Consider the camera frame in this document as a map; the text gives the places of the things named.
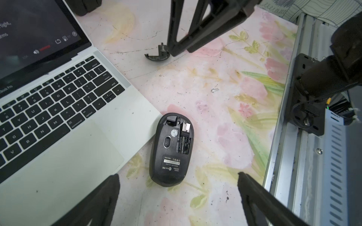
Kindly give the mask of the black wireless mouse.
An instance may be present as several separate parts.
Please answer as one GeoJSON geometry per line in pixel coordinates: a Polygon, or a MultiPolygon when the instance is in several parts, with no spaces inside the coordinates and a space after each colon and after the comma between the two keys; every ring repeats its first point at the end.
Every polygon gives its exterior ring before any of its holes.
{"type": "Polygon", "coordinates": [[[172,187],[186,177],[194,143],[191,121],[178,113],[165,114],[157,124],[150,154],[150,178],[160,186],[172,187]],[[182,123],[190,123],[190,133],[182,132],[182,123]]]}

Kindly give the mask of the black usb mouse receiver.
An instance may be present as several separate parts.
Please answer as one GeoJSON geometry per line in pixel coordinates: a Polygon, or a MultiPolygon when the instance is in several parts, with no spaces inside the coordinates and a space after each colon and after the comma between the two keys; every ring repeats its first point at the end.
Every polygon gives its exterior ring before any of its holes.
{"type": "Polygon", "coordinates": [[[182,132],[190,133],[190,123],[183,122],[182,123],[182,132]]]}

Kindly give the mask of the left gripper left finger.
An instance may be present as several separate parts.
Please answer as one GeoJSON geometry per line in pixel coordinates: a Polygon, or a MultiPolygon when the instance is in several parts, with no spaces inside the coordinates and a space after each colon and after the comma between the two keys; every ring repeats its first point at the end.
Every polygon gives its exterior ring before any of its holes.
{"type": "Polygon", "coordinates": [[[111,225],[120,191],[119,175],[104,180],[72,210],[56,221],[54,226],[111,225]]]}

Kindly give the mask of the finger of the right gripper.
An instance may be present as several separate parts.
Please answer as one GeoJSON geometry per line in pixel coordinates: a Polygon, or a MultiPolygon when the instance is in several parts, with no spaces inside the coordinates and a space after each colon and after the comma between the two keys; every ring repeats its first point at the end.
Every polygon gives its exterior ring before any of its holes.
{"type": "Polygon", "coordinates": [[[198,1],[188,36],[199,34],[187,51],[192,53],[243,23],[261,1],[198,1]]]}
{"type": "Polygon", "coordinates": [[[192,38],[194,26],[202,22],[209,1],[171,1],[167,51],[178,56],[184,51],[195,52],[211,42],[209,35],[192,38]]]}

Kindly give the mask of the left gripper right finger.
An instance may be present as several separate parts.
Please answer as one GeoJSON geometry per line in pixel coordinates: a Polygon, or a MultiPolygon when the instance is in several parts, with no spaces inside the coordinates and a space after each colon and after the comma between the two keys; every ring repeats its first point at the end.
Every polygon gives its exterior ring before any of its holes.
{"type": "Polygon", "coordinates": [[[307,224],[273,197],[250,175],[238,173],[238,190],[249,226],[306,226],[307,224]]]}

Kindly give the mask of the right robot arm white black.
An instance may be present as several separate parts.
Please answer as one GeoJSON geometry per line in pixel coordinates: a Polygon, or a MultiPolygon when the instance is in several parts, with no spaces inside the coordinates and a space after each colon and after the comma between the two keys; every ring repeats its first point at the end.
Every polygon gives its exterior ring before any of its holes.
{"type": "MultiPolygon", "coordinates": [[[[260,1],[198,1],[188,34],[177,41],[183,1],[172,1],[167,46],[172,56],[192,53],[255,11],[260,1]]],[[[302,73],[295,86],[303,96],[329,97],[362,84],[362,14],[340,25],[331,37],[332,55],[302,73]]]]}

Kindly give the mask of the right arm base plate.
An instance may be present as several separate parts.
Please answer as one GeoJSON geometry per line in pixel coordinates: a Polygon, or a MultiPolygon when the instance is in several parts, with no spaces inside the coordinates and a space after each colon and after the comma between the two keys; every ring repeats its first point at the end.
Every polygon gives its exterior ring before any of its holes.
{"type": "Polygon", "coordinates": [[[325,103],[316,102],[315,98],[303,92],[298,84],[302,75],[317,62],[303,53],[295,57],[285,119],[308,133],[322,136],[325,128],[325,103]]]}

